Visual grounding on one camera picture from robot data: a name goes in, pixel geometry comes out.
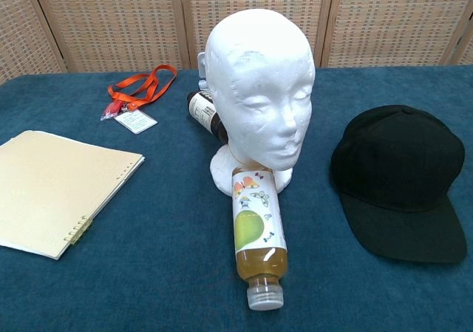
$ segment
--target amber liquid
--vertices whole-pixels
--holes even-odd
[[[259,165],[235,168],[232,175],[254,170],[273,172]],[[287,270],[287,251],[277,247],[245,249],[236,254],[236,269],[250,286],[278,284]]]

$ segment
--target spiral binding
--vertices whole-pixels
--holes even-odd
[[[74,226],[71,231],[64,238],[64,241],[69,241],[71,245],[75,244],[82,236],[82,234],[89,228],[92,223],[92,219],[87,216],[81,216],[81,219],[77,222],[77,226]]]

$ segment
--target cap button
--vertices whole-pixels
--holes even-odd
[[[414,114],[414,111],[415,111],[415,110],[414,110],[413,108],[409,108],[409,107],[407,107],[407,106],[403,106],[403,107],[402,107],[402,112],[403,112],[404,114],[408,114],[408,115]]]

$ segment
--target pear illustration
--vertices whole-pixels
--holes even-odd
[[[235,249],[258,240],[265,230],[265,223],[254,211],[243,210],[235,219]]]

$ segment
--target mannequin nose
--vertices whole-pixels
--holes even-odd
[[[293,110],[290,106],[286,105],[282,108],[282,123],[284,124],[284,129],[282,134],[291,136],[296,133],[296,117],[294,116]]]

